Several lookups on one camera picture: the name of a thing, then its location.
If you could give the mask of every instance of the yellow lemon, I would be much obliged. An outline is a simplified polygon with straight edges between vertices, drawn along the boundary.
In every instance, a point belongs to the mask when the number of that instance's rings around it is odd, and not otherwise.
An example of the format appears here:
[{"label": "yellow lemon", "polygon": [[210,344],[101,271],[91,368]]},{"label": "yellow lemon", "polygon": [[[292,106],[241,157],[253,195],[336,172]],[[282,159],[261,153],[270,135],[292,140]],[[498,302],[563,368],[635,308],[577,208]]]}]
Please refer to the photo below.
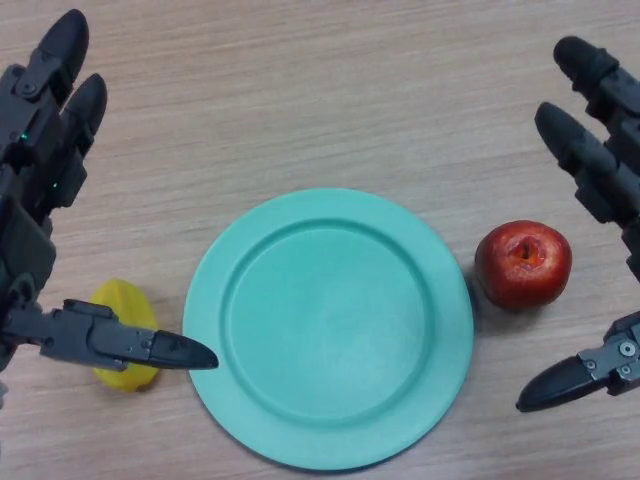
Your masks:
[{"label": "yellow lemon", "polygon": [[[129,282],[117,278],[109,280],[95,291],[91,302],[111,307],[124,325],[158,330],[151,303],[138,287]],[[130,363],[123,372],[101,368],[93,371],[108,387],[125,392],[135,392],[148,385],[158,373],[157,368],[134,363]]]}]

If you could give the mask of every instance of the teal plate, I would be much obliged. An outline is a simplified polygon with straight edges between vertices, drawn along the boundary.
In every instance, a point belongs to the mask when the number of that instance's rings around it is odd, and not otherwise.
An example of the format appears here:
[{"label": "teal plate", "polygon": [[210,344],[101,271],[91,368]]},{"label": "teal plate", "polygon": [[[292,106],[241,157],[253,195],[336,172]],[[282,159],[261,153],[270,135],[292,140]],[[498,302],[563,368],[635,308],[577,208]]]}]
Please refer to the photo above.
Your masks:
[{"label": "teal plate", "polygon": [[217,370],[209,412],[267,458],[313,470],[380,462],[425,435],[469,368],[458,265],[419,218],[354,190],[306,190],[238,219],[198,267],[184,334]]}]

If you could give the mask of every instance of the apple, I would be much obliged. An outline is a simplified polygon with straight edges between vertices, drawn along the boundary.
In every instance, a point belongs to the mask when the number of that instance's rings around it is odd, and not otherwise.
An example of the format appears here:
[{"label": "apple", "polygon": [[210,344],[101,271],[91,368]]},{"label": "apple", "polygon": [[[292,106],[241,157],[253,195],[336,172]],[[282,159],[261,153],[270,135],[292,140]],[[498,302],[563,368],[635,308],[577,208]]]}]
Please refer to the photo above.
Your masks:
[{"label": "apple", "polygon": [[571,247],[553,228],[517,220],[482,239],[475,271],[487,298],[498,307],[540,307],[564,290],[571,271]]}]

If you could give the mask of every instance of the table surface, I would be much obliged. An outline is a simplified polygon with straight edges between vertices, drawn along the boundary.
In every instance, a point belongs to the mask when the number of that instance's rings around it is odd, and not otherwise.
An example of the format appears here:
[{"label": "table surface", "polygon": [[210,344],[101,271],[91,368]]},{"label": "table surface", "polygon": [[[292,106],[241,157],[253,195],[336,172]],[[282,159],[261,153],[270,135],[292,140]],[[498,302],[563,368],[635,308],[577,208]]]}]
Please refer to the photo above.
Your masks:
[{"label": "table surface", "polygon": [[[616,227],[573,199],[533,116],[553,101],[586,118],[552,59],[577,34],[640,74],[637,0],[85,0],[109,106],[71,210],[54,215],[58,261],[41,302],[86,299],[104,280],[144,289],[180,330],[199,259],[230,222],[292,190],[374,192],[429,222],[469,268],[478,241],[518,218],[570,241],[565,293],[536,316],[485,308],[468,381],[445,419],[369,479],[635,479],[639,394],[596,394],[522,415],[541,369],[595,346],[637,309]],[[66,0],[2,1],[0,64],[24,62]],[[0,477],[295,479],[200,405],[184,372],[125,395],[90,369],[18,352],[0,379]]]}]

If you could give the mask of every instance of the robotic hand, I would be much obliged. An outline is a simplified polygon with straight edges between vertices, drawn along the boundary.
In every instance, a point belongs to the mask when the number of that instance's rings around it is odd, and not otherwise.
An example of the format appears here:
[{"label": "robotic hand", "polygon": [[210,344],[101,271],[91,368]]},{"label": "robotic hand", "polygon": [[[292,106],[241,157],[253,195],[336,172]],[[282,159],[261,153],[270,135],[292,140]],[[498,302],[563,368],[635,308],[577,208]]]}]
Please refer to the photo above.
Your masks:
[{"label": "robotic hand", "polygon": [[51,211],[73,204],[107,105],[107,87],[97,74],[67,102],[88,45],[85,17],[71,10],[26,67],[10,66],[0,78],[0,371],[24,343],[56,360],[113,370],[127,362],[216,368],[218,359],[206,346],[127,327],[108,307],[66,300],[44,314],[36,303],[56,256]]},{"label": "robotic hand", "polygon": [[[601,223],[615,222],[630,250],[627,264],[640,281],[640,84],[618,60],[577,37],[553,52],[587,113],[610,134],[600,141],[566,112],[549,103],[535,122],[542,140],[573,176],[576,198]],[[606,387],[619,395],[640,385],[640,312],[611,325],[604,345],[548,368],[524,388],[516,407],[531,412],[555,407]]]}]

